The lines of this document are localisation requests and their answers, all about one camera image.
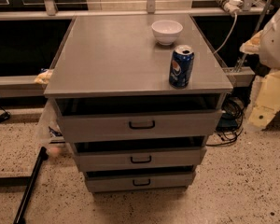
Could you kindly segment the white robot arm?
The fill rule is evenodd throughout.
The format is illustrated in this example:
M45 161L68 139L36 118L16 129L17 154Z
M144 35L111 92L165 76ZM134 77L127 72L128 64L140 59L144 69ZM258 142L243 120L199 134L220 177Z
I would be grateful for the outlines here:
M246 110L245 127L249 131L265 129L280 111L280 8L262 30L242 44L244 54L257 54L270 72L252 83L251 103Z

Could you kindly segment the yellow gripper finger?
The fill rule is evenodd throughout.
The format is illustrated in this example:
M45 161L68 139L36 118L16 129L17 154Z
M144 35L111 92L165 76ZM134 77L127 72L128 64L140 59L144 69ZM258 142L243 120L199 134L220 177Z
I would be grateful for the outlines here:
M256 76L252 83L247 124L262 130L280 111L280 70L271 70L265 77Z

